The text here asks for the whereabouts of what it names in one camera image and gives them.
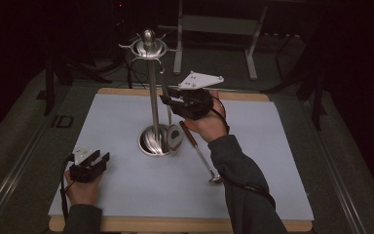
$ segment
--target white paper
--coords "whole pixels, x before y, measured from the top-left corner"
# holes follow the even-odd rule
[[[230,134],[264,173],[280,218],[313,220],[275,105],[269,101],[223,103]],[[160,123],[167,124],[167,109],[160,101],[159,114]],[[173,123],[181,120],[172,117]],[[138,135],[151,125],[150,97],[95,96],[77,145],[99,149],[102,155],[110,152],[97,204],[103,215],[229,218],[223,185],[208,182],[211,175],[187,138],[175,156],[154,158],[140,151]],[[206,142],[193,136],[212,166]],[[49,215],[61,214],[57,193]]]

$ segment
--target round metal base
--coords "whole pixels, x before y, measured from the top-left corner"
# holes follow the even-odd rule
[[[138,147],[147,156],[161,157],[168,155],[168,126],[159,125],[158,136],[155,136],[154,126],[143,130],[138,136]]]

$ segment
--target wooden edge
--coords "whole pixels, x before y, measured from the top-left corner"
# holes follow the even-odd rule
[[[102,95],[127,95],[127,96],[149,96],[149,90],[138,89],[117,89],[117,88],[101,88],[97,92]],[[231,100],[255,100],[255,101],[269,101],[269,98],[263,94],[248,94],[248,93],[232,93],[232,92],[218,92],[221,99]]]
[[[284,220],[283,224],[289,232],[307,232],[313,227],[311,221],[302,220]],[[49,226],[52,231],[62,231],[64,225],[62,215],[51,216]],[[230,219],[105,216],[102,218],[101,231],[232,233],[233,229]]]

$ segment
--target round knob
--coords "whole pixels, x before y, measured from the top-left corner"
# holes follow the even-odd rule
[[[156,42],[156,33],[153,30],[146,29],[142,33],[141,39],[146,47],[151,47]]]

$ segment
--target sleeve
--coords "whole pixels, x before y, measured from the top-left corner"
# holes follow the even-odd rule
[[[102,210],[91,205],[74,205],[69,210],[63,233],[99,234]]]
[[[263,196],[235,184],[269,186],[257,164],[243,154],[235,136],[220,137],[208,144],[215,169],[225,178],[226,204],[235,234],[287,233],[271,203]]]

